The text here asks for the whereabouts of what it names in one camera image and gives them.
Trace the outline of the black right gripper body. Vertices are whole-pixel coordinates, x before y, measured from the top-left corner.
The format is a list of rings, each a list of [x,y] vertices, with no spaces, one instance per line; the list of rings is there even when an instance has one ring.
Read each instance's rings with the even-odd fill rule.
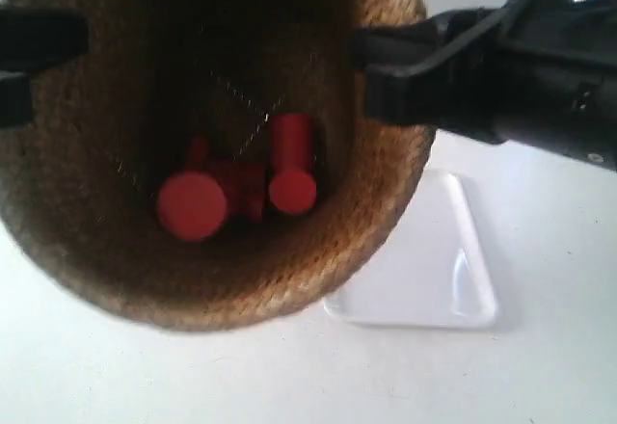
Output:
[[[616,168],[616,0],[507,0],[449,60],[436,126]]]

